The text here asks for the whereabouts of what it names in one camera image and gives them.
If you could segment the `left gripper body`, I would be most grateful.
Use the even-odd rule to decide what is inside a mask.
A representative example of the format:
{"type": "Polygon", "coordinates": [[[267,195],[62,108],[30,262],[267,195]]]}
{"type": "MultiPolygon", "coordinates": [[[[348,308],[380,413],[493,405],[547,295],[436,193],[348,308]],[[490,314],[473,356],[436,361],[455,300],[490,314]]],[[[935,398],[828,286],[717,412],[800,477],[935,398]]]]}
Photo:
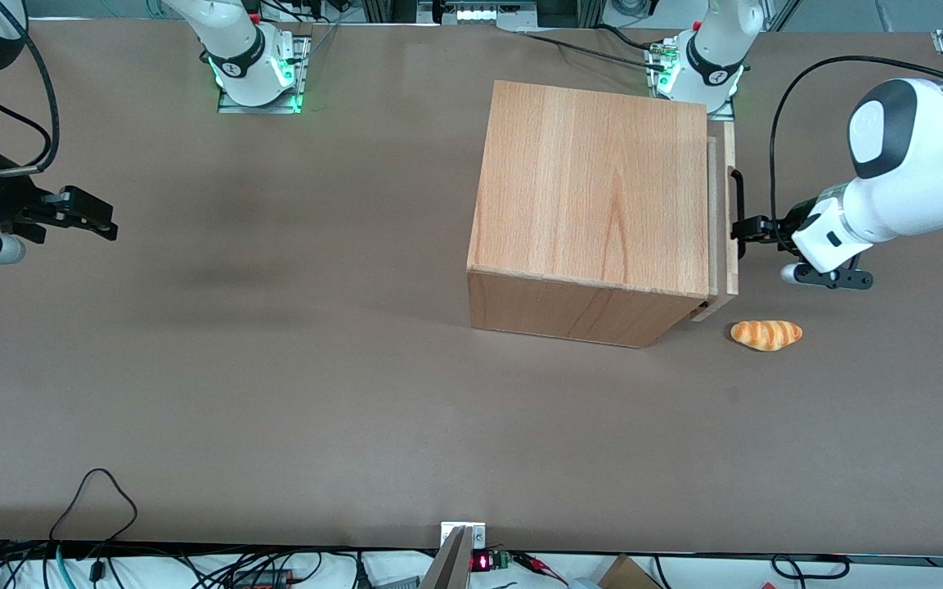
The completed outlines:
{"type": "Polygon", "coordinates": [[[778,236],[818,273],[830,273],[863,254],[863,196],[842,195],[799,204],[778,222],[778,236]]]}

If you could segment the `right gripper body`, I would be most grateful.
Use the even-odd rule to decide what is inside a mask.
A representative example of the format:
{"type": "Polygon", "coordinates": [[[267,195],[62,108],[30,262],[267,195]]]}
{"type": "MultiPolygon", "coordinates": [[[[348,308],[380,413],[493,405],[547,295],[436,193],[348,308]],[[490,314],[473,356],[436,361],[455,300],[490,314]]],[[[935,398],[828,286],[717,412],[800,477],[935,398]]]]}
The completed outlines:
{"type": "Polygon", "coordinates": [[[30,242],[44,242],[47,230],[38,220],[52,216],[47,198],[30,178],[0,178],[0,232],[30,242]]]}

